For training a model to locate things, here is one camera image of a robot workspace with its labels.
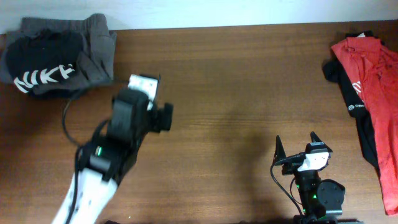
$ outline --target red garment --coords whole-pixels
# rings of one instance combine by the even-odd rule
[[[371,114],[387,215],[398,214],[398,54],[374,37],[332,47]]]

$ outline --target black garment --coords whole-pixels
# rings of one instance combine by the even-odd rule
[[[346,34],[347,37],[357,37],[362,33]],[[372,37],[372,31],[365,31],[366,37]],[[372,125],[371,115],[365,108],[365,104],[360,99],[349,80],[343,65],[334,59],[328,62],[322,68],[325,78],[331,82],[338,83],[344,102],[346,103],[348,113],[356,120],[356,129],[358,130],[359,142],[361,143],[362,155],[377,170],[376,142],[374,141],[374,129]]]
[[[24,93],[35,86],[61,83],[76,74],[83,50],[78,33],[43,30],[34,39],[21,38],[8,47],[6,63],[15,85]]]

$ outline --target green light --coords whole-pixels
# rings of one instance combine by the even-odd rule
[[[102,147],[98,147],[98,153],[97,153],[97,156],[100,156],[100,155],[101,155],[101,152],[102,152]]]

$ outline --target wood surface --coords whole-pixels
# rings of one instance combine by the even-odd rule
[[[172,130],[150,134],[98,223],[275,223],[297,210],[272,181],[279,134],[287,155],[315,131],[333,150],[322,179],[346,187],[342,218],[397,223],[384,214],[377,175],[362,157],[355,120],[321,67],[345,32],[371,29],[398,50],[398,22],[349,22],[118,31],[115,76],[162,75],[159,103]],[[122,86],[73,102],[72,136],[87,141]],[[35,100],[0,85],[0,223],[50,223],[69,188],[75,148],[63,135],[64,100]],[[292,176],[275,176],[288,188]]]

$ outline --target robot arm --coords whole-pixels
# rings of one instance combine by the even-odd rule
[[[157,109],[157,83],[154,78],[132,76],[129,89],[113,99],[112,118],[103,121],[76,153],[75,175],[53,224],[94,223],[136,163],[145,135],[170,130],[173,106]]]

